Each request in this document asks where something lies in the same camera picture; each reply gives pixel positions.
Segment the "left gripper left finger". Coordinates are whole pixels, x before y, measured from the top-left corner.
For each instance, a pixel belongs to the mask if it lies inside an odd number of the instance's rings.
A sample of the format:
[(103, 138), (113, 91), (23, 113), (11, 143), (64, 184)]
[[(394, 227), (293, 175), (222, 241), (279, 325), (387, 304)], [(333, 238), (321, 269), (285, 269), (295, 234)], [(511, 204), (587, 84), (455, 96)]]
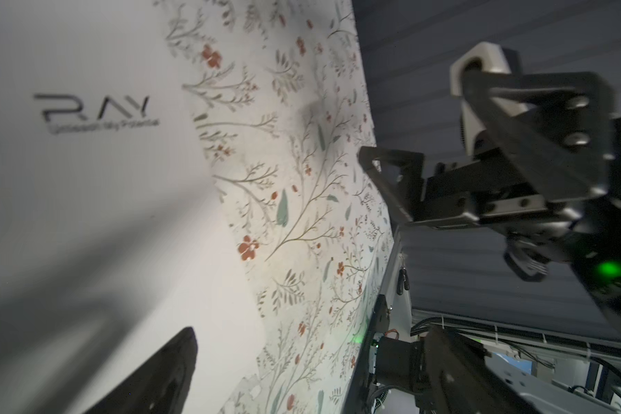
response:
[(197, 356), (198, 342), (195, 332), (193, 328), (185, 327), (87, 412), (183, 412)]

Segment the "beige black clip folder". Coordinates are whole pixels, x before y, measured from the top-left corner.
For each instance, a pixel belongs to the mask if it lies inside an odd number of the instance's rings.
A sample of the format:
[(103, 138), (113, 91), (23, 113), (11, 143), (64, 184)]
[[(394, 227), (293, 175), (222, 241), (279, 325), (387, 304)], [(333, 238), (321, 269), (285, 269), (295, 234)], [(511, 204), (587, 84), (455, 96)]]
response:
[(148, 1), (0, 1), (0, 413), (84, 413), (185, 327), (181, 413), (264, 329)]

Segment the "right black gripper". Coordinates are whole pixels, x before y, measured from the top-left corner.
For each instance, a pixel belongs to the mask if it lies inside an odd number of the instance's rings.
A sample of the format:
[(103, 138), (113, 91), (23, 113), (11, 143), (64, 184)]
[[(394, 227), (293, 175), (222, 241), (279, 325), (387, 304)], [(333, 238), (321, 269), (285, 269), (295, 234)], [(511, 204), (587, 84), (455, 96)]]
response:
[[(360, 166), (397, 225), (491, 229), (506, 239), (508, 266), (529, 282), (542, 281), (550, 262), (569, 265), (621, 334), (621, 160), (614, 163), (614, 191), (606, 195), (614, 158), (612, 86), (594, 72), (485, 76), (492, 96), (531, 107), (509, 117), (488, 105), (481, 118), (540, 195), (518, 186), (497, 196), (456, 193), (422, 203), (424, 154), (363, 146)], [(614, 126), (621, 150), (621, 118)]]

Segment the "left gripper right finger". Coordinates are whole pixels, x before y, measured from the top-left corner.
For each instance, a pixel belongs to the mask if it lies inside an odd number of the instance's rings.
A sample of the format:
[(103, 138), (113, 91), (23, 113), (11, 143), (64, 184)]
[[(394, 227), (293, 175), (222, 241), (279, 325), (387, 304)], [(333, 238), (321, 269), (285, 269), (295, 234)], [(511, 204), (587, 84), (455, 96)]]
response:
[(439, 327), (425, 336), (425, 372), (438, 413), (537, 413), (494, 374), (479, 343)]

